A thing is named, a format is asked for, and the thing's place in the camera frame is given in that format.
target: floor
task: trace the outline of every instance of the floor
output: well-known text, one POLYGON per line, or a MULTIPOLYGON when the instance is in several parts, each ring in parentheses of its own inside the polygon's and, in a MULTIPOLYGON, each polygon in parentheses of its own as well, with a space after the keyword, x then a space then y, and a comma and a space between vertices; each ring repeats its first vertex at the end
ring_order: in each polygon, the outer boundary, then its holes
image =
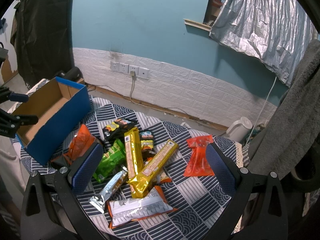
MULTIPOLYGON (((5 84, 5 86, 9 87, 9 89, 11 91, 14 91, 15 93, 24 93, 25 94, 28 91, 28 89, 27 89, 22 77, 19 74, 16 75, 14 78, 12 78, 9 82, 7 82, 7 84, 5 84)), ((138 111, 138 112, 142 112, 142 113, 144 113, 146 115, 157 117, 157 118, 159 118, 161 120, 166 120, 166 121, 173 122, 173 123, 180 124, 180 125, 182 123, 186 122, 187 125, 190 126, 191 128, 196 129, 196 130, 201 130, 201 131, 207 132, 209 134, 221 135, 223 133, 223 131, 219 131, 219 130, 216 130, 214 128, 209 128, 209 127, 203 126, 203 125, 201 125, 201 124, 199 124, 197 122, 194 122, 194 121, 185 120, 185 119, 183 119, 181 117, 178 117, 178 116, 175 116, 175 115, 172 115, 172 114, 166 114, 166 113, 163 113, 161 111, 157 111, 157 110, 153 110, 153 109, 147 108, 145 106, 136 105, 136 104, 134 104, 134 103, 132 103, 130 101, 127 101, 125 99, 122 99, 122 98, 113 97, 111 95, 103 94, 103 93, 100 93, 100 92, 97 92, 97 91, 91 91, 91 92, 89 92, 89 94, 91 94, 93 96, 96 96, 96 97, 101 97, 101 98, 104 98, 104 99, 108 99, 111 102, 113 102, 114 104, 125 106, 127 108, 132 109, 132 110, 135 110, 135 111, 138 111)), ((0 108, 5 110, 5 111, 8 111, 13 106, 13 104, 14 104, 14 102, 7 101, 7 102, 4 102, 4 103, 0 104, 0 108)), ((13 156, 16 155, 16 152, 13 149, 9 138, 0 136, 0 149, 4 150, 6 152, 9 152, 10 155, 13 155, 13 156)), ((7 174, 4 173, 3 165, 4 165, 3 163, 0 163, 0 174, 1 174, 1 177, 3 178, 3 181, 6 184, 7 190, 11 194, 14 203, 17 205, 18 208, 21 208, 23 195, 12 184, 10 177, 7 174)), ((25 182, 27 182, 29 174, 24 169, 24 167, 22 167, 22 173, 23 173, 25 182)))

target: snack package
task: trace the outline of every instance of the snack package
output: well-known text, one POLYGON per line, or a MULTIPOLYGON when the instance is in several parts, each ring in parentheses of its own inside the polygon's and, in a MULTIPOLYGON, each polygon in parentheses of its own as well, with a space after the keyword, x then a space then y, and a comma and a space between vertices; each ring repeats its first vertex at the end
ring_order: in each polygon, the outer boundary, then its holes
POLYGON ((155 186, 144 198, 109 201, 108 209, 112 217, 110 228, 177 210, 168 204, 160 186, 155 186))
POLYGON ((179 145, 169 139, 155 157, 139 172, 133 179, 129 177, 128 183, 131 184, 136 192, 143 194, 153 179, 159 173, 170 156, 178 149, 179 145))
MULTIPOLYGON (((146 166, 151 160, 152 160, 151 157, 148 158, 147 161, 144 162, 144 166, 146 166)), ((168 175, 164 172, 163 169, 160 169, 158 175, 154 178, 153 182, 155 184, 166 183, 166 182, 172 182, 172 179, 168 177, 168 175)))
MULTIPOLYGON (((134 178, 143 168, 143 159, 141 154, 141 142, 139 130, 137 127, 132 128, 124 134, 125 153, 127 157, 129 179, 134 178)), ((130 185, 131 195, 133 198, 143 198, 148 194, 146 192, 136 192, 130 185)))
POLYGON ((151 131, 141 131, 139 133, 141 141, 141 152, 143 160, 149 157, 154 157, 156 152, 153 149, 153 134, 151 131))
POLYGON ((207 145, 212 142, 212 135, 198 136, 187 139, 188 146, 192 148, 192 154, 183 176, 197 177, 214 175, 205 157, 207 145))
POLYGON ((112 179, 105 185, 100 193, 92 196, 89 203, 99 210, 102 214, 105 209, 105 202, 115 193, 119 187, 128 179, 128 170, 122 166, 123 170, 119 171, 112 179))
POLYGON ((69 167, 76 158, 83 156, 94 142, 100 143, 100 141, 90 133, 89 129, 82 124, 71 141, 69 151, 51 160, 52 166, 57 169, 63 166, 69 167))
POLYGON ((114 138, 122 137, 123 134, 132 129, 137 124, 137 121, 128 119, 116 119, 111 124, 106 125, 102 128, 104 139, 111 141, 114 138))
POLYGON ((102 183, 106 177, 108 177, 117 165, 121 165, 125 162, 125 148, 120 139, 116 139, 113 146, 110 147, 107 153, 102 156, 93 177, 102 183))

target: silver snack wrapper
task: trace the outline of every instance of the silver snack wrapper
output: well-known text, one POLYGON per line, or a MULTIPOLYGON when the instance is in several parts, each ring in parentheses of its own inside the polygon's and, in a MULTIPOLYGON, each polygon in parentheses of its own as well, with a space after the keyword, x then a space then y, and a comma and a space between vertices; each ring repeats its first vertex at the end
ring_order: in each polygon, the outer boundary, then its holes
POLYGON ((105 209, 105 202, 116 192, 119 187, 128 179, 128 171, 123 170, 118 172, 112 179, 105 185, 99 194, 90 198, 89 203, 93 205, 102 214, 105 209))

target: white cable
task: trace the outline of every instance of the white cable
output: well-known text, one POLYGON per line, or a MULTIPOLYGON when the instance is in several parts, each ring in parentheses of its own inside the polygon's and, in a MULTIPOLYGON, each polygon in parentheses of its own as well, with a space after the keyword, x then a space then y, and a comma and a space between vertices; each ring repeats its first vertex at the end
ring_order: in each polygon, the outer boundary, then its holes
POLYGON ((132 76, 132 83, 131 83, 131 91, 130 91, 130 101, 136 105, 138 105, 138 103, 134 102, 132 100, 132 94, 133 94, 133 91, 134 91, 134 85, 135 85, 135 80, 134 80, 134 76, 132 76))
POLYGON ((254 126, 252 127, 251 133, 250 133, 249 137, 247 138, 247 142, 245 143, 245 145, 248 144, 248 141, 249 141, 249 139, 250 139, 250 137, 251 137, 251 135, 252 135, 252 133, 253 133, 253 130, 254 130, 254 128, 256 127, 256 124, 257 124, 257 122, 258 122, 258 120, 259 120, 259 117, 260 117, 260 115, 261 115, 261 113, 262 113, 262 111, 263 111, 263 109, 264 109, 264 106, 266 105, 266 102, 267 102, 267 100, 268 100, 268 98, 269 98, 269 96, 270 96, 270 93, 271 93, 271 91, 272 91, 272 89, 273 89, 273 87, 274 87, 274 85, 275 85, 275 83, 276 83, 276 80, 277 80, 277 77, 275 77, 275 81, 273 82, 273 85, 272 85, 272 87, 271 87, 271 89, 270 89, 270 91, 269 91, 269 93, 268 93, 268 95, 267 95, 266 101, 264 101, 263 107, 262 107, 262 109, 261 109, 261 111, 260 111, 260 113, 259 113, 259 115, 258 115, 258 118, 257 118, 256 122, 254 123, 254 126))

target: silver curtain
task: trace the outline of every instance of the silver curtain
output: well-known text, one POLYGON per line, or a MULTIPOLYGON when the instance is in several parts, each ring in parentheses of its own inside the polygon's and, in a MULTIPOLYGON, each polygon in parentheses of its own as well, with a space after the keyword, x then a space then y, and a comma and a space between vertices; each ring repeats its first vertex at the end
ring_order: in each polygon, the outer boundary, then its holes
POLYGON ((226 0, 210 37, 259 58, 290 86, 313 33, 311 20, 296 0, 226 0))

